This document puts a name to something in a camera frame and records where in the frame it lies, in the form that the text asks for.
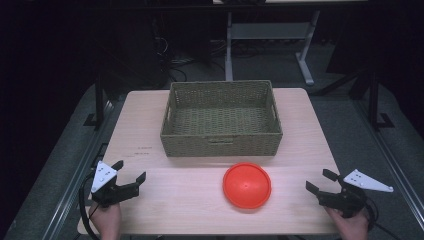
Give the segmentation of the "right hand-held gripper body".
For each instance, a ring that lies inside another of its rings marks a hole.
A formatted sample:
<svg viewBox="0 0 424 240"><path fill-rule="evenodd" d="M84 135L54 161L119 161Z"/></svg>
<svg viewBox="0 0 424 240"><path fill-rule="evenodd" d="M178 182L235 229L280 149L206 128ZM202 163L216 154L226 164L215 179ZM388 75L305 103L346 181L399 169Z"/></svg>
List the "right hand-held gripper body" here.
<svg viewBox="0 0 424 240"><path fill-rule="evenodd" d="M339 193L323 192L317 196L321 206L337 209L342 212L343 218L351 218L366 206L367 196L365 190L392 193L394 188L388 186L358 169L353 170L343 180L338 182L341 190Z"/></svg>

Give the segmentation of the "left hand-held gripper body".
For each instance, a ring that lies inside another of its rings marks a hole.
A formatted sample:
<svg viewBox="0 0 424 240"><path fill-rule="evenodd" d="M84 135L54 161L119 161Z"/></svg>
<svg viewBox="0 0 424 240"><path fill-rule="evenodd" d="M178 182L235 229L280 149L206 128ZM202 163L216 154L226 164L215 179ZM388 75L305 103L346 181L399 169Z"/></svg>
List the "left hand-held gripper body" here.
<svg viewBox="0 0 424 240"><path fill-rule="evenodd" d="M92 200L103 208L139 196L139 189L118 189L119 186L116 184L118 171L119 170L114 170L112 166L107 165L103 161L99 161L96 166L91 187L91 195Z"/></svg>

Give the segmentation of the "orange plastic bowl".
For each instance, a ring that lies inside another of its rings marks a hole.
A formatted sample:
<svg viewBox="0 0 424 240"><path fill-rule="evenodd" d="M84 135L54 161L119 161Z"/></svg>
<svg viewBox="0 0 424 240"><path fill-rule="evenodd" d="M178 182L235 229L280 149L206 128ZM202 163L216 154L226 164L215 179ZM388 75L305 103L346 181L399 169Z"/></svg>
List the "orange plastic bowl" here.
<svg viewBox="0 0 424 240"><path fill-rule="evenodd" d="M227 200L234 206L256 209L268 201L272 184L268 173L259 165L241 162L225 172L222 189Z"/></svg>

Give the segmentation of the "green woven basket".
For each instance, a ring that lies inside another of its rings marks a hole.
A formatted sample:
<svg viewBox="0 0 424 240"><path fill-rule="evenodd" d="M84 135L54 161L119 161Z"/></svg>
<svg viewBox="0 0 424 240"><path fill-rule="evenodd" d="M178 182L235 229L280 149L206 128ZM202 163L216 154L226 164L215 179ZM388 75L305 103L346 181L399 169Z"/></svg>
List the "green woven basket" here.
<svg viewBox="0 0 424 240"><path fill-rule="evenodd" d="M268 80L170 87L160 132L169 157L274 156L282 136Z"/></svg>

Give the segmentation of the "person's right hand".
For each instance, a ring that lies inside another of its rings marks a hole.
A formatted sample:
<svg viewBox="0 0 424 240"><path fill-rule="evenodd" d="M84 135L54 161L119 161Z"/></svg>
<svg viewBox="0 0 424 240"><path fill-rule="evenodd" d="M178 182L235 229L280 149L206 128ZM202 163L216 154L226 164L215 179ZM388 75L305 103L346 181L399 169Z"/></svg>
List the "person's right hand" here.
<svg viewBox="0 0 424 240"><path fill-rule="evenodd" d="M325 211L334 222L342 240L368 240L369 220L365 210L357 212L351 218L343 218L337 209L325 207Z"/></svg>

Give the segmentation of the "person's left hand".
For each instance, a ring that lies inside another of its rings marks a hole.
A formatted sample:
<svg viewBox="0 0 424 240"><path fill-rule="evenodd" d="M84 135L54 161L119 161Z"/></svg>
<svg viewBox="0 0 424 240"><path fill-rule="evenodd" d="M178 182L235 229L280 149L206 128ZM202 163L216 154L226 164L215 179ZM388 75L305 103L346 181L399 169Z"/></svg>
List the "person's left hand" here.
<svg viewBox="0 0 424 240"><path fill-rule="evenodd" d="M103 208L94 202L89 209L89 214L101 240L121 239L122 212L119 204Z"/></svg>

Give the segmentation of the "black metal stand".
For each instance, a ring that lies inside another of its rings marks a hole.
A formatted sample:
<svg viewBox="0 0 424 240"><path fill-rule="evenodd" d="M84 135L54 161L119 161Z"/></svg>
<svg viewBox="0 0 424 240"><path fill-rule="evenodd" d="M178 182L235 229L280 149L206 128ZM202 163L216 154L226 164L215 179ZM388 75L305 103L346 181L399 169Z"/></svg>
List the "black metal stand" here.
<svg viewBox="0 0 424 240"><path fill-rule="evenodd" d="M106 73L99 72L94 84L95 90L95 112L89 114L84 122L85 126L92 126L95 130L99 130L105 119L106 99L105 85Z"/></svg>
<svg viewBox="0 0 424 240"><path fill-rule="evenodd" d="M353 100L360 100L368 94L367 119L375 131L381 128L394 128L394 124L386 113L378 111L379 81L376 73L362 69L349 91L349 96Z"/></svg>

